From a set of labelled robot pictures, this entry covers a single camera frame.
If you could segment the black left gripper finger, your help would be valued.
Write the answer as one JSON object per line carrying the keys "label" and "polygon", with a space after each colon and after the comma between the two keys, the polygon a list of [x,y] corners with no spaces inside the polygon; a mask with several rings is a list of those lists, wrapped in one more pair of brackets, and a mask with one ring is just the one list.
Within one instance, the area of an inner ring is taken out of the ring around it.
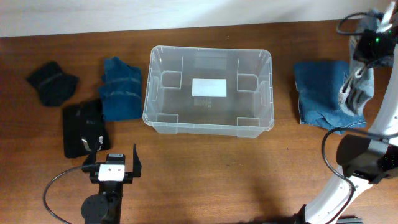
{"label": "black left gripper finger", "polygon": [[96,149],[91,149],[87,142],[84,142],[83,146],[86,152],[88,153],[88,157],[83,162],[83,165],[88,166],[94,164],[96,162],[96,154],[97,154]]}
{"label": "black left gripper finger", "polygon": [[132,169],[132,176],[134,178],[139,178],[142,172],[142,164],[137,154],[136,145],[133,146],[133,169]]}

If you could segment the light grey jeans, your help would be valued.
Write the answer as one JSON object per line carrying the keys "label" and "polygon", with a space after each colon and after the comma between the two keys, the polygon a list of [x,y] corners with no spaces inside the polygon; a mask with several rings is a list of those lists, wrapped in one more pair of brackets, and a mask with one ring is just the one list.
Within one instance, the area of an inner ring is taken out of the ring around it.
{"label": "light grey jeans", "polygon": [[352,16],[362,16],[354,32],[343,32],[340,30],[342,23],[349,19],[345,17],[337,25],[336,31],[341,35],[349,37],[349,75],[339,90],[338,103],[344,113],[350,116],[361,116],[365,104],[374,96],[374,67],[391,67],[393,58],[381,60],[380,62],[365,65],[353,59],[354,50],[365,29],[380,33],[391,31],[391,28],[382,22],[384,13],[371,9],[368,12],[356,12]]}

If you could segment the blue jeans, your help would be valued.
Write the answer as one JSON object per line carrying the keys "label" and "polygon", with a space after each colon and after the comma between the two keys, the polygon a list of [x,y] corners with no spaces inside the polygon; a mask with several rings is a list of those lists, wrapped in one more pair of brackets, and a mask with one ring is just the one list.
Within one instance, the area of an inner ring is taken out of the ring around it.
{"label": "blue jeans", "polygon": [[334,128],[364,128],[363,115],[350,116],[338,103],[341,86],[349,75],[349,64],[341,60],[307,61],[294,65],[300,124]]}

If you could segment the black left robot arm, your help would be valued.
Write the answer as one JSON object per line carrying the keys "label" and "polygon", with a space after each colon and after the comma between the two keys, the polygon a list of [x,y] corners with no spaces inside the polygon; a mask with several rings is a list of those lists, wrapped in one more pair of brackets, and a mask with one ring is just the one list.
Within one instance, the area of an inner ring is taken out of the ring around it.
{"label": "black left robot arm", "polygon": [[133,179],[141,176],[142,164],[133,147],[133,168],[126,171],[124,154],[108,154],[104,162],[96,162],[96,153],[91,152],[81,169],[89,174],[92,184],[98,184],[97,194],[89,196],[81,206],[81,215],[85,223],[121,222],[123,187],[132,184]]}

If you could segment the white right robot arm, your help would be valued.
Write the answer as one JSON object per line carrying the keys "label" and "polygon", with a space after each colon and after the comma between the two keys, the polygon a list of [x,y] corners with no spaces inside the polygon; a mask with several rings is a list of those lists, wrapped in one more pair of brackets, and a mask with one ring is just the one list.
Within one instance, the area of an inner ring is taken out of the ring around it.
{"label": "white right robot arm", "polygon": [[397,177],[397,1],[391,1],[383,13],[359,15],[372,24],[346,33],[354,45],[350,51],[354,67],[340,88],[340,107],[349,115],[362,112],[374,67],[392,66],[389,84],[368,131],[339,127],[324,135],[321,154],[333,176],[292,223],[362,223],[361,218],[344,217],[344,211],[382,179]]}

